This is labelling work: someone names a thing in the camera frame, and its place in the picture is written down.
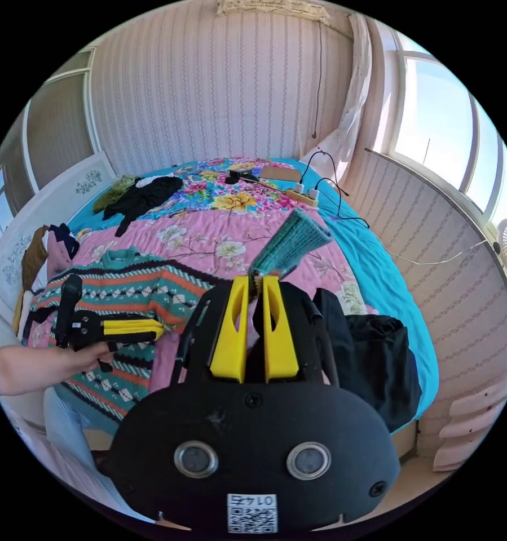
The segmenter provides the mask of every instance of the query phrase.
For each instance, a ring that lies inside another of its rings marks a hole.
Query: pink bedspread
[[[307,211],[324,225],[315,210]],[[224,278],[246,274],[249,264],[261,251],[285,218],[287,211],[227,212],[206,210],[191,212],[173,218],[138,220],[133,222],[121,238],[116,238],[116,227],[94,231],[80,239],[75,265],[97,261],[107,250],[128,248],[133,245],[140,252],[148,252],[166,259],[176,259],[190,267]],[[311,297],[318,287],[334,292],[345,313],[377,313],[366,306],[356,279],[337,243],[333,241],[303,258],[287,281],[306,291]],[[250,319],[254,306],[250,307]],[[46,347],[54,315],[38,325],[34,323],[28,340],[32,347]],[[250,345],[257,335],[249,322]],[[149,391],[153,392],[170,383],[179,335],[168,333],[156,344]]]

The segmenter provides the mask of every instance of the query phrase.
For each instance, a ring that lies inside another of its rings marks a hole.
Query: black clothing
[[[70,229],[65,224],[61,224],[59,227],[51,225],[49,230],[54,232],[58,242],[63,242],[63,244],[65,244],[65,249],[67,250],[69,257],[73,259],[77,255],[80,244],[71,236]]]
[[[317,290],[314,303],[328,328],[340,387],[368,402],[390,432],[409,423],[422,390],[407,328],[389,316],[346,316],[326,289]]]
[[[116,237],[121,237],[132,221],[162,205],[183,185],[182,179],[178,177],[160,176],[146,186],[137,188],[136,184],[139,180],[140,178],[136,179],[135,184],[118,201],[111,203],[104,210],[103,220],[108,220],[118,212],[124,215],[124,219],[116,231]]]

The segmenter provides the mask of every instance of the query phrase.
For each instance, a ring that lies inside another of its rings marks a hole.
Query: human arm
[[[29,348],[7,345],[0,348],[0,396],[40,391],[98,367],[98,359],[111,362],[105,342],[80,351],[60,348]]]

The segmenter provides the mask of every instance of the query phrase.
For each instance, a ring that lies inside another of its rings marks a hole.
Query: striped sweater
[[[166,331],[182,332],[202,294],[224,282],[177,261],[128,250],[108,251],[101,261],[73,267],[56,276],[32,301],[35,321],[44,321],[60,303],[61,286],[71,274],[82,278],[76,310],[100,315],[135,313],[161,322]],[[49,347],[55,346],[51,332]],[[83,414],[93,428],[114,435],[129,410],[148,394],[155,345],[130,344],[114,354],[113,371],[77,374],[56,392]]]

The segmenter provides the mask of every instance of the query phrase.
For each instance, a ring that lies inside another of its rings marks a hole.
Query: striped wallpaper
[[[417,261],[447,260],[481,241],[436,190],[385,157],[362,150],[348,177],[350,204],[393,253]],[[433,458],[451,403],[507,378],[507,286],[486,245],[450,263],[415,265],[393,257],[434,342],[437,398],[420,421],[419,453]]]
[[[349,38],[296,17],[216,10],[216,0],[167,6],[97,48],[95,123],[117,174],[204,158],[298,157],[338,125],[351,78]],[[328,10],[351,32],[342,8]]]

